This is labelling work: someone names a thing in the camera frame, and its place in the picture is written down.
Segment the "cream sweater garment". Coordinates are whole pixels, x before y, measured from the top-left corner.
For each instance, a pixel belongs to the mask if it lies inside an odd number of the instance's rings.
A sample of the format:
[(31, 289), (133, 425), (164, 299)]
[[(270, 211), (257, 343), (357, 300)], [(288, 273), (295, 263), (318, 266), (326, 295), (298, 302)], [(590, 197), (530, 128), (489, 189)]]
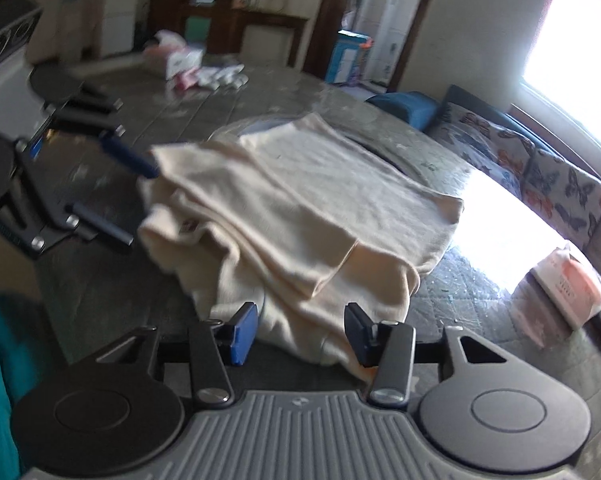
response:
[(251, 301), (259, 340), (363, 382), (374, 370), (348, 344), (346, 304), (375, 321), (403, 320), (463, 209), (317, 114), (152, 154), (159, 175), (139, 183), (140, 239), (197, 314), (227, 320)]

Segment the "grey quilted star tablecloth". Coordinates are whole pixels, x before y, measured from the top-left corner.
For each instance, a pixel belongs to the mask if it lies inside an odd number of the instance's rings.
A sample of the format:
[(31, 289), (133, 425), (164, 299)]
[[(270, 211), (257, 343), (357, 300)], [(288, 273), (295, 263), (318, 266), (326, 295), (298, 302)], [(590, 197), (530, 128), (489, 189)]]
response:
[(178, 98), (140, 68), (125, 102), (136, 176), (59, 133), (54, 200), (136, 239), (65, 242), (37, 266), (69, 363), (120, 341), (185, 351), (172, 479), (601, 479), (601, 341), (531, 270), (583, 253), (404, 122), (288, 68)]

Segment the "black round induction cooktop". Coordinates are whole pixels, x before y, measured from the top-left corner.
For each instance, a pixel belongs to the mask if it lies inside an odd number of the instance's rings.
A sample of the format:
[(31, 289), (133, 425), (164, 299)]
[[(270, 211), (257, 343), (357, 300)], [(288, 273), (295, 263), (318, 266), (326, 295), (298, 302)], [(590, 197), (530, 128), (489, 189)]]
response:
[[(269, 114), (248, 117), (237, 120), (236, 122), (231, 122), (229, 125), (219, 127), (213, 133), (209, 134), (208, 140), (234, 140), (239, 136), (247, 136), (247, 134), (250, 133), (276, 128), (286, 124), (287, 122), (294, 122), (300, 118), (300, 115), (288, 114)], [(360, 148), (372, 154), (374, 157), (384, 160), (387, 165), (392, 166), (404, 176), (419, 182), (419, 184), (428, 184), (428, 180), (424, 174), (422, 174), (419, 169), (413, 166), (411, 162), (405, 162), (398, 155), (393, 154), (393, 152), (389, 151), (388, 148), (385, 148), (385, 146), (370, 138), (367, 138), (362, 130), (343, 125), (340, 122), (330, 122), (329, 125), (340, 136), (355, 144), (358, 144)]]

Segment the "pink white cloth pile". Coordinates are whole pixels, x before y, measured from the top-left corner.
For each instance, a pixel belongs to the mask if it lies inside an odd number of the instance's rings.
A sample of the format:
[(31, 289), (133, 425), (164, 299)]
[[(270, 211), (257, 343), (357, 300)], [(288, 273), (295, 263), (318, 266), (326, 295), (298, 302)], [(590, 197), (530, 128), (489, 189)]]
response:
[(201, 66), (178, 73), (172, 78), (171, 88), (186, 92), (193, 88), (215, 92), (219, 89), (241, 89), (250, 80), (243, 64), (222, 67)]

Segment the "white tissue box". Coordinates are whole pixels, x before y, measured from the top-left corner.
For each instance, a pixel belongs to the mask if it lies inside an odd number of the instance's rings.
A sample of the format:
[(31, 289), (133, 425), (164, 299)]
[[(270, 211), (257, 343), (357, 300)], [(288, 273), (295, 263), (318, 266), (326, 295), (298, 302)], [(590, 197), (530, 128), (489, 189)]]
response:
[(160, 29), (154, 41), (142, 52), (143, 67), (163, 80), (174, 79), (179, 74), (197, 70), (203, 64), (205, 48), (199, 44), (188, 44), (171, 30)]

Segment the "dark wooden shelf cabinet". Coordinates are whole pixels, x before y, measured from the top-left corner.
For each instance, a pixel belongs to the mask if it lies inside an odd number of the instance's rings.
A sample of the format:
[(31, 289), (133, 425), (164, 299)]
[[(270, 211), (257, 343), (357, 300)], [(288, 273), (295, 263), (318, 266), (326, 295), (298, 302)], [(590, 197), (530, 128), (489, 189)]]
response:
[(206, 34), (201, 36), (201, 42), (212, 54), (240, 53), (250, 26), (286, 29), (292, 34), (286, 59), (288, 67), (296, 65), (308, 22), (283, 11), (262, 10), (258, 0), (150, 0), (146, 29), (149, 32), (169, 29), (183, 35), (192, 20), (203, 22)]

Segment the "pink white tissue pack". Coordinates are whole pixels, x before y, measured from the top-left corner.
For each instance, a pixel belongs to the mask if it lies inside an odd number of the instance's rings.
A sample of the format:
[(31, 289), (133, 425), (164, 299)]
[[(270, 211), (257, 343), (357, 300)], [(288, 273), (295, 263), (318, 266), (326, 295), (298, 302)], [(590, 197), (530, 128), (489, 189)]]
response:
[(514, 322), (537, 347), (554, 347), (582, 330), (601, 352), (601, 274), (575, 246), (538, 261), (514, 295)]

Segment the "butterfly pillow lower left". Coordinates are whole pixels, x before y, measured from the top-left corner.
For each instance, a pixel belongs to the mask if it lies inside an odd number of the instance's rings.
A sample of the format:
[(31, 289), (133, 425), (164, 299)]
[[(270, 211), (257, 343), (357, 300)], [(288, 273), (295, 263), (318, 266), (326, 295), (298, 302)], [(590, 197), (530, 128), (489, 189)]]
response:
[(535, 152), (535, 144), (521, 133), (448, 103), (429, 135), (521, 199), (523, 177)]

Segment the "blue toy box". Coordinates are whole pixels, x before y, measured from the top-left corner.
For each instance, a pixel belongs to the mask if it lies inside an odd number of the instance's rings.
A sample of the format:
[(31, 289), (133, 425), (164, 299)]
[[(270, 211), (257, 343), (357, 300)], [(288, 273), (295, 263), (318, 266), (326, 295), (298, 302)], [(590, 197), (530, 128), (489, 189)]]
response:
[(325, 82), (337, 86), (356, 86), (372, 47), (372, 37), (340, 29), (327, 66)]

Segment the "butterfly pillow upright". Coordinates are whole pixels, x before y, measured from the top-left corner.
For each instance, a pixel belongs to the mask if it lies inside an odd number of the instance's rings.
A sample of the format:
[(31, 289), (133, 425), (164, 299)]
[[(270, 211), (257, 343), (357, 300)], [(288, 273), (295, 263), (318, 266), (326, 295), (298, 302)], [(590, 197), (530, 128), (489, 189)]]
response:
[(601, 180), (548, 151), (539, 150), (532, 157), (521, 197), (580, 249), (588, 246), (601, 221)]

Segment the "dark wooden door frame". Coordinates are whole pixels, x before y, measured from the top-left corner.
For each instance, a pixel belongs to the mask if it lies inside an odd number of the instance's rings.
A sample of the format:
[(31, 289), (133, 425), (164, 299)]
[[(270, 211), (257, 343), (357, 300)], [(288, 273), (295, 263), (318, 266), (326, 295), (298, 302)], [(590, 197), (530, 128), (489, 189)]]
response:
[[(395, 92), (399, 88), (401, 78), (407, 67), (407, 62), (414, 49), (415, 40), (419, 36), (431, 0), (419, 0), (415, 9), (407, 37), (398, 58), (396, 70), (393, 71), (388, 84), (388, 91)], [(302, 71), (324, 80), (331, 61), (332, 51), (337, 40), (340, 19), (346, 11), (347, 0), (321, 0), (314, 28), (308, 44)]]

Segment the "window with frame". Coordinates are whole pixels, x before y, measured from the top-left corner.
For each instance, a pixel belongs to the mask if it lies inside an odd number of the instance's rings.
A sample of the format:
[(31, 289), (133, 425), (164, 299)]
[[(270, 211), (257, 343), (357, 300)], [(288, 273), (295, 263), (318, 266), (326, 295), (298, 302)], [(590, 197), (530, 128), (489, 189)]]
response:
[(601, 168), (601, 0), (547, 0), (514, 105)]

